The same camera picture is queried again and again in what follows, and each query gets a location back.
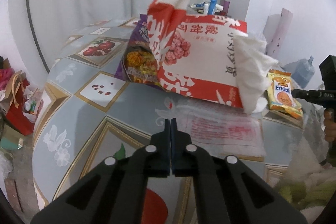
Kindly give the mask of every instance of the table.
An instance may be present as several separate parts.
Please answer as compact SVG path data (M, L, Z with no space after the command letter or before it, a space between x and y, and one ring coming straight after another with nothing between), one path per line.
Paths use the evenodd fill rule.
M151 135L163 130L161 113L169 111L165 100L180 98L176 93L113 78L133 30L132 24L118 27L124 21L98 22L74 31L50 70L33 139L34 186L40 209L105 157L116 152L118 156L127 157L147 145ZM78 59L75 53L98 37L115 38L122 49L100 66ZM116 87L113 100L108 104L90 97L95 92L94 86L98 89L103 86L92 85L97 79L107 85L113 81ZM243 162L260 177L274 183L286 170L302 130L260 118L266 157ZM190 198L193 194L191 183L190 178L149 179L147 187L167 206L166 223L191 220L195 208Z

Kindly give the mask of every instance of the white round dot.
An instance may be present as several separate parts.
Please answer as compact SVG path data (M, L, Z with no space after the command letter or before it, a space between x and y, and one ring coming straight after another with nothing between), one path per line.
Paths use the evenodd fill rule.
M104 163L105 163L106 165L113 165L113 164L116 163L116 160L115 160L115 158L113 158L113 157L108 157L108 158L106 158L106 159L104 160Z
M188 144L188 145L186 146L186 149L187 149L187 151L189 151L189 152L195 152L195 151L197 150L197 146L196 146L196 145L193 145L193 144Z
M156 151L156 146L155 145L147 145L146 146L146 151L148 152L148 153L151 153L151 152L155 152Z
M238 159L237 157L230 155L226 157L226 161L230 164L236 164L238 162Z

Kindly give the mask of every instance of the red and white snack bag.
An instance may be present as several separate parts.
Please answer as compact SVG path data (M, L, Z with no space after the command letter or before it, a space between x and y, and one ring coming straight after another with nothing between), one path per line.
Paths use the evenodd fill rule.
M233 37L246 22L217 15L187 15L189 0L154 0L148 9L150 48L166 90L243 107L236 84Z

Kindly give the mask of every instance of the human hand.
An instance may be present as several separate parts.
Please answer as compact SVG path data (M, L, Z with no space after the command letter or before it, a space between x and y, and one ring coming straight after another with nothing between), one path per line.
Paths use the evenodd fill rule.
M327 142L332 142L336 138L336 123L334 122L334 115L331 109L326 109L324 111L324 125L325 125L325 140Z

